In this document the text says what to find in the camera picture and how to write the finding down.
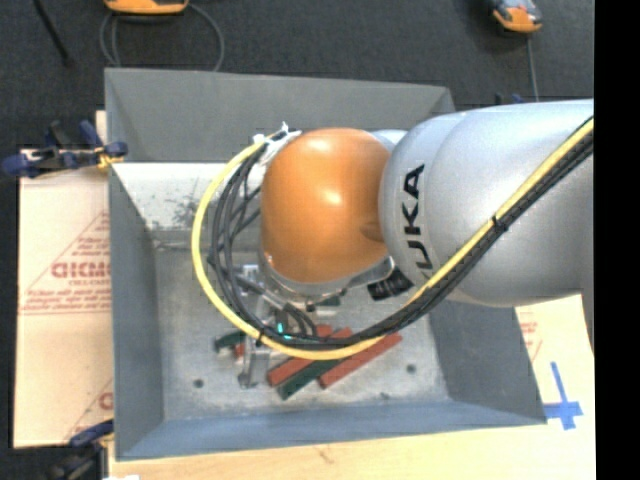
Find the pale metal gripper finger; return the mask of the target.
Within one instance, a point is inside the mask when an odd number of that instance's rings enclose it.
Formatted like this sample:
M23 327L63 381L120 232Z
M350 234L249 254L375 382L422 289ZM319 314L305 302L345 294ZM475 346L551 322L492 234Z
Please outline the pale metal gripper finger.
M267 349L256 349L252 353L252 384L264 383L269 371L271 353Z
M244 354L242 358L242 369L238 375L238 383L242 389L250 389L255 386L253 374L254 353Z

